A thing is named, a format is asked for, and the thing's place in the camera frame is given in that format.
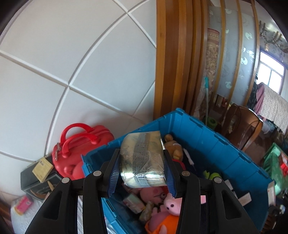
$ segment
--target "metal screw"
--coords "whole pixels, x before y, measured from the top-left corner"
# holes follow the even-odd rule
[[[222,182],[222,179],[220,177],[215,177],[214,181],[219,184]]]
[[[68,177],[65,177],[61,181],[62,181],[62,183],[66,184],[70,181],[70,179]]]
[[[100,176],[101,174],[102,174],[101,171],[94,171],[94,172],[93,172],[93,175],[94,175],[94,176]]]
[[[182,171],[182,175],[183,176],[190,176],[190,172],[189,171]]]

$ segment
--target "green crate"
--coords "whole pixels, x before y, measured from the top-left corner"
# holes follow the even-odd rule
[[[283,176],[282,170],[279,165],[278,157],[281,155],[281,153],[285,154],[278,145],[273,143],[264,156],[263,164],[263,169],[276,182],[276,195],[280,194],[284,189],[288,188],[288,176]]]

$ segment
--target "wooden chair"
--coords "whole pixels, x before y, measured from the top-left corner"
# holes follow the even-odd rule
[[[10,206],[4,204],[2,201],[0,201],[0,233],[14,233],[11,223]]]
[[[221,134],[236,148],[245,151],[257,138],[262,126],[263,121],[252,110],[232,104],[225,116]]]

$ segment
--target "blue plastic storage bin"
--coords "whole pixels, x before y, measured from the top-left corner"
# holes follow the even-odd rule
[[[244,208],[259,231],[262,230],[268,215],[269,175],[254,164],[249,156],[236,149],[229,141],[206,127],[201,121],[189,116],[181,109],[133,131],[160,131],[161,136],[171,133],[174,139],[187,149],[198,172],[209,170],[221,173],[229,179],[237,196],[250,192],[252,201]],[[111,159],[114,150],[120,148],[125,136],[103,145],[83,157],[85,175],[99,170]],[[121,186],[109,199],[103,199],[104,214],[117,233],[146,233],[142,224],[125,205],[122,204]]]

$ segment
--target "label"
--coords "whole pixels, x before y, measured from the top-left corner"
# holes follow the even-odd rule
[[[228,188],[230,188],[231,191],[233,190],[233,187],[229,180],[225,180],[225,184],[228,186]]]
[[[275,182],[269,183],[267,188],[269,206],[276,205]]]
[[[243,197],[240,197],[238,199],[238,201],[241,203],[242,206],[247,205],[249,202],[252,201],[250,193],[247,193],[246,195],[244,195]]]
[[[32,172],[37,177],[37,179],[43,183],[49,173],[52,171],[53,167],[54,166],[46,158],[41,158]]]
[[[149,187],[147,169],[150,167],[150,155],[147,150],[150,134],[140,133],[133,152],[132,172],[134,180],[139,188]]]

